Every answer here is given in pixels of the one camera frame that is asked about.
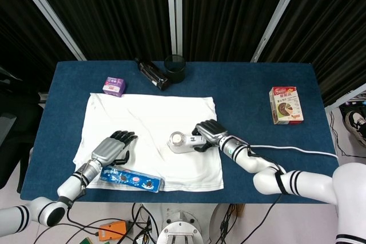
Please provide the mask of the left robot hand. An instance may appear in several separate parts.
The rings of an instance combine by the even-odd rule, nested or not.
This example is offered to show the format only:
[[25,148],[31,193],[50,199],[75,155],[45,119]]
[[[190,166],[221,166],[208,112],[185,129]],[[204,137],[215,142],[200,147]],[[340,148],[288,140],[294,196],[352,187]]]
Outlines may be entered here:
[[130,159],[130,146],[137,138],[135,132],[115,131],[92,151],[91,159],[102,167],[124,165]]

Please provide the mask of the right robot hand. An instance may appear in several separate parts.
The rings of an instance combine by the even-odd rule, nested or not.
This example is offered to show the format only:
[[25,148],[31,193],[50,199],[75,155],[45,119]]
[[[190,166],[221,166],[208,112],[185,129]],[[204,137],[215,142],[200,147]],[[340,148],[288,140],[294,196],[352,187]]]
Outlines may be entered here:
[[192,135],[200,135],[206,140],[203,146],[194,148],[195,151],[203,153],[213,146],[219,146],[220,139],[227,136],[228,131],[214,119],[209,119],[196,124]]

